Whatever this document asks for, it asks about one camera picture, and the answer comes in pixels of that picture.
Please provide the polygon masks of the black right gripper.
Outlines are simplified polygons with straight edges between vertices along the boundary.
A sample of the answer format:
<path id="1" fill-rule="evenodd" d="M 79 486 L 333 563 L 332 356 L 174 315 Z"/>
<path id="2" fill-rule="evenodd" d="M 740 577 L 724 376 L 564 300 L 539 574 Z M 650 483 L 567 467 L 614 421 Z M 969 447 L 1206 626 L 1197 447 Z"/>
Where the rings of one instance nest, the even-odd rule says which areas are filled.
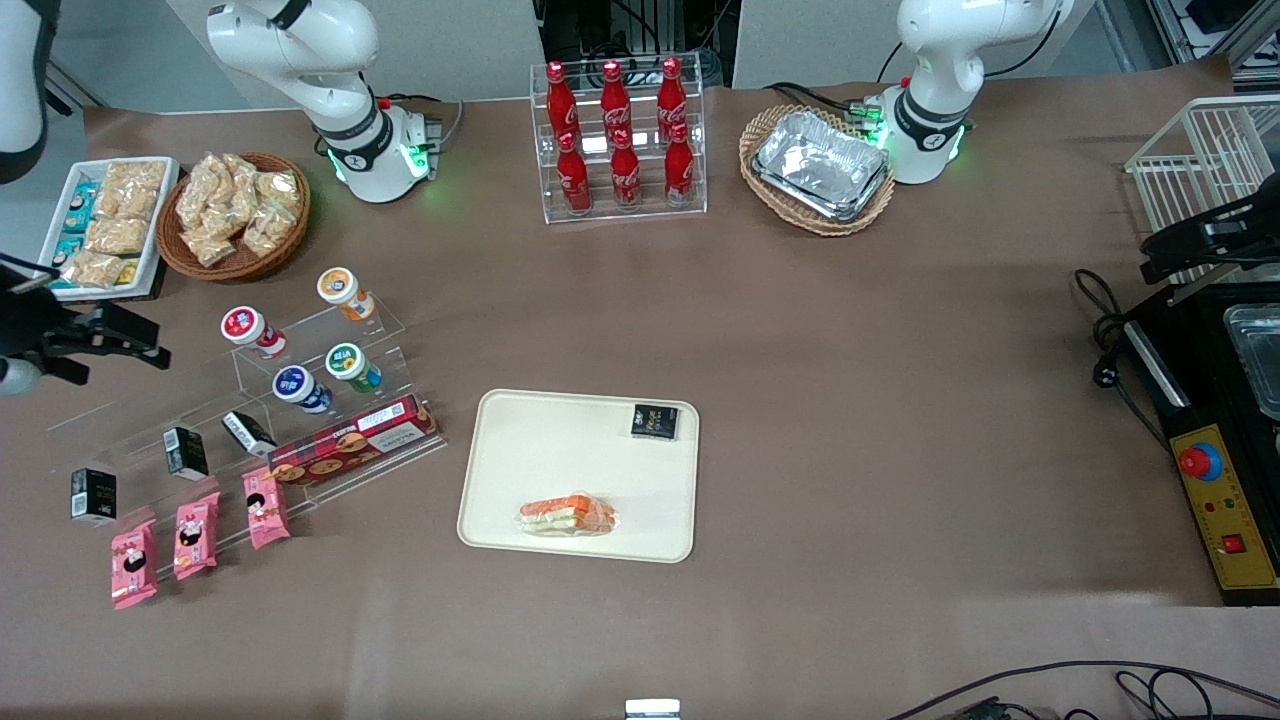
<path id="1" fill-rule="evenodd" d="M 120 355 L 141 360 L 159 370 L 172 365 L 172 352 L 159 343 L 159 324 L 115 304 L 74 310 L 56 301 L 45 287 L 19 291 L 27 277 L 1 269 L 1 356 L 23 357 L 45 347 L 49 334 L 64 347 L 63 355 Z M 97 333 L 92 322 L 97 320 Z M 60 356 L 44 357 L 44 374 L 73 386 L 86 386 L 90 369 Z"/>

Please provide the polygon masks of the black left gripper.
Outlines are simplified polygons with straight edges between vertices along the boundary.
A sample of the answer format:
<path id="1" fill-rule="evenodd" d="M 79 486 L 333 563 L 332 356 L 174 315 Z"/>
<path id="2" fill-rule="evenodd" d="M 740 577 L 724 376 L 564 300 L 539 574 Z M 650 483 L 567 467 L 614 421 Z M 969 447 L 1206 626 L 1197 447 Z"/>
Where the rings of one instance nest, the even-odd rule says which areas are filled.
<path id="1" fill-rule="evenodd" d="M 1277 197 L 1254 196 L 1251 202 L 1206 222 L 1179 222 L 1140 245 L 1146 261 L 1140 274 L 1157 284 L 1196 268 L 1208 270 L 1210 282 L 1236 269 L 1229 260 L 1277 260 Z"/>

